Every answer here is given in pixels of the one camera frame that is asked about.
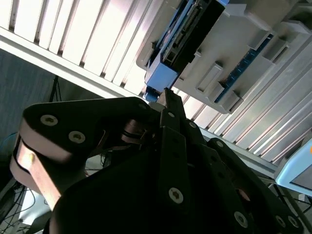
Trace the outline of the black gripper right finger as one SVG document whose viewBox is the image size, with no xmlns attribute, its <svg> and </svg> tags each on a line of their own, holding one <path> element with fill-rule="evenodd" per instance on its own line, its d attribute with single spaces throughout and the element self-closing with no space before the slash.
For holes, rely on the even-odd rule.
<svg viewBox="0 0 312 234">
<path fill-rule="evenodd" d="M 190 120 L 180 121 L 199 183 L 209 230 L 219 234 L 302 234 L 304 227 L 265 183 L 221 140 L 206 141 Z"/>
</svg>

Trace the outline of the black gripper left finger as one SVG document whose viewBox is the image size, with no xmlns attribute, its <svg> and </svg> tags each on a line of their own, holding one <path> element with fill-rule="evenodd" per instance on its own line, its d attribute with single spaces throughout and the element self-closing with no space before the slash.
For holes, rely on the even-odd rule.
<svg viewBox="0 0 312 234">
<path fill-rule="evenodd" d="M 137 97 L 35 104 L 23 112 L 11 171 L 52 211 L 73 185 L 145 151 L 164 156 L 161 175 L 173 164 L 169 153 L 177 153 L 185 176 L 184 119 L 182 100 L 169 89 L 150 104 Z"/>
</svg>

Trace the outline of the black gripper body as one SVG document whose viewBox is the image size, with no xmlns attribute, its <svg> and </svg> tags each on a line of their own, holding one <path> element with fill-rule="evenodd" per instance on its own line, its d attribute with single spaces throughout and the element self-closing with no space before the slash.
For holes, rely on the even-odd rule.
<svg viewBox="0 0 312 234">
<path fill-rule="evenodd" d="M 145 151 L 70 187 L 57 202 L 51 234 L 248 234 L 250 219 L 217 152 L 194 147 L 187 174 Z"/>
</svg>

